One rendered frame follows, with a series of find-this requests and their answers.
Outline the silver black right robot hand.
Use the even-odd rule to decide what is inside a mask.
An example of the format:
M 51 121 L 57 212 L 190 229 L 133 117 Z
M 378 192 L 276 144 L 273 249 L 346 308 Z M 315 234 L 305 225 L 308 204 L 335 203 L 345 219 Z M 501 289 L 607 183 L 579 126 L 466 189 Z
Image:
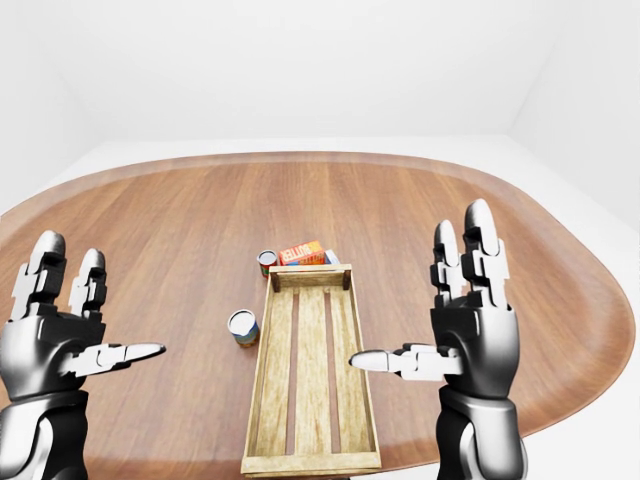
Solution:
M 351 356 L 350 366 L 394 373 L 404 380 L 445 380 L 476 398 L 508 396 L 519 363 L 519 333 L 505 291 L 506 248 L 485 200 L 467 207 L 464 225 L 463 251 L 450 221 L 441 221 L 434 233 L 434 344 L 358 352 Z

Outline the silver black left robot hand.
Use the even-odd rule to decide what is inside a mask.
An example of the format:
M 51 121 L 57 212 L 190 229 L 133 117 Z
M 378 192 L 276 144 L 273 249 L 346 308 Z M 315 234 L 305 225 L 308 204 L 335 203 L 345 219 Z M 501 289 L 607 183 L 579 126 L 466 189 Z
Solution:
M 89 249 L 64 312 L 55 305 L 66 269 L 64 237 L 47 230 L 14 285 L 14 305 L 0 333 L 0 378 L 12 401 L 77 390 L 88 376 L 159 356 L 161 343 L 105 343 L 101 307 L 107 295 L 104 254 Z

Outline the wooden slat tray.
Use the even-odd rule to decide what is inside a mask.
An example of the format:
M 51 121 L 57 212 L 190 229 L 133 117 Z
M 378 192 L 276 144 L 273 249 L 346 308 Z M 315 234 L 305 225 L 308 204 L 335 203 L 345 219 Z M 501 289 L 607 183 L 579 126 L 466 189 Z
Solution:
M 274 267 L 241 472 L 253 478 L 372 473 L 381 455 L 348 264 Z

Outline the blue white box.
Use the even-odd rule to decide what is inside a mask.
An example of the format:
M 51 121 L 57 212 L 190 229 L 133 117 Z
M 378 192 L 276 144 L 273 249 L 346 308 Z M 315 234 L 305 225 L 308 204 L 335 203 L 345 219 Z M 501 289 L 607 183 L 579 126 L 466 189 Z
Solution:
M 323 265 L 339 263 L 340 261 L 332 250 L 313 252 L 310 255 L 295 258 L 287 262 L 288 265 Z

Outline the orange butter box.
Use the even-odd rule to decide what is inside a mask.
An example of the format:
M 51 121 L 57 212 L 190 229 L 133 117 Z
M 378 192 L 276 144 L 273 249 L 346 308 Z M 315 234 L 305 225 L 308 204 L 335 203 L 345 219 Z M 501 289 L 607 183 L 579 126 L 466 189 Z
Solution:
M 278 256 L 281 266 L 322 265 L 325 263 L 325 250 L 318 240 L 283 249 Z

